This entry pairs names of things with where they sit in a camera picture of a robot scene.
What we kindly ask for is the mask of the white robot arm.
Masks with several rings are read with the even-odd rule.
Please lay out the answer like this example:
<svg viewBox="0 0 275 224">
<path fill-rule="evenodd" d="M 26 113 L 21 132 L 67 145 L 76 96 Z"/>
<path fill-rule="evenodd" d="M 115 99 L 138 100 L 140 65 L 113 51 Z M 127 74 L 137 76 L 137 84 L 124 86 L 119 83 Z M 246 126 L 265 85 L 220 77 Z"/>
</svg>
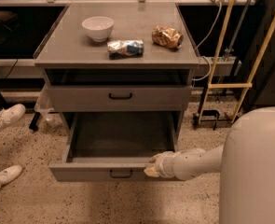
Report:
<svg viewBox="0 0 275 224">
<path fill-rule="evenodd" d="M 222 146 L 166 151 L 144 172 L 184 181 L 218 173 L 219 224 L 275 224 L 275 106 L 242 115 Z"/>
</svg>

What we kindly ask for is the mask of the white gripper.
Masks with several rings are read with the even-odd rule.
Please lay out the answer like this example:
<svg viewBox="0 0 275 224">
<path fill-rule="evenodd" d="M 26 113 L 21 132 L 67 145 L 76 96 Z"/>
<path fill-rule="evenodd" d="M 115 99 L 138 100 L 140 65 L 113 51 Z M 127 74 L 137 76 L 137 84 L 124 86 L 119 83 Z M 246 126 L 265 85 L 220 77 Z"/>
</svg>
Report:
<svg viewBox="0 0 275 224">
<path fill-rule="evenodd" d="M 146 167 L 144 173 L 149 177 L 173 178 L 173 161 L 176 156 L 177 153 L 172 151 L 156 154 L 149 160 L 153 166 Z"/>
</svg>

